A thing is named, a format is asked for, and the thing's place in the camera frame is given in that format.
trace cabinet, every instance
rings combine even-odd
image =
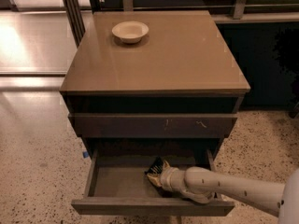
[[[149,33],[125,45],[111,30],[141,21]],[[213,166],[250,89],[206,11],[93,14],[60,89],[92,166],[82,215],[225,216],[234,203],[209,204],[153,187],[156,156],[187,168]]]

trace floor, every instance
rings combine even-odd
[[[14,14],[0,13],[0,29],[3,16]],[[30,15],[31,24],[25,15],[17,16],[8,28],[15,31],[15,43],[0,45],[0,71],[66,71],[76,52],[66,16]],[[13,50],[18,46],[21,57]],[[2,84],[16,85],[9,82]],[[62,97],[55,87],[47,90],[40,84],[34,91],[23,90],[21,83],[19,89],[0,90],[0,224],[278,223],[276,217],[239,202],[228,217],[81,217],[70,203],[82,197],[91,161],[82,157],[82,144],[68,122]],[[299,119],[283,111],[240,112],[216,159],[221,173],[282,183],[298,166]]]

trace tabletop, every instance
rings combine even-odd
[[[134,45],[112,34],[123,21],[149,33]],[[62,93],[244,93],[250,89],[207,11],[98,12],[87,26]]]

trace closed drawer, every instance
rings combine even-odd
[[[194,165],[191,158],[165,158],[180,168]],[[155,156],[104,157],[95,149],[84,198],[74,200],[73,207],[81,215],[114,216],[226,216],[234,208],[233,202],[220,197],[200,204],[156,189],[144,175],[154,159]]]
[[[70,114],[77,136],[101,138],[223,138],[236,116],[203,114]]]

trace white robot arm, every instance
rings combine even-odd
[[[278,217],[278,224],[299,223],[299,169],[284,185],[222,175],[199,167],[183,171],[165,165],[157,183],[156,186],[180,192],[198,203],[210,202],[217,192]]]

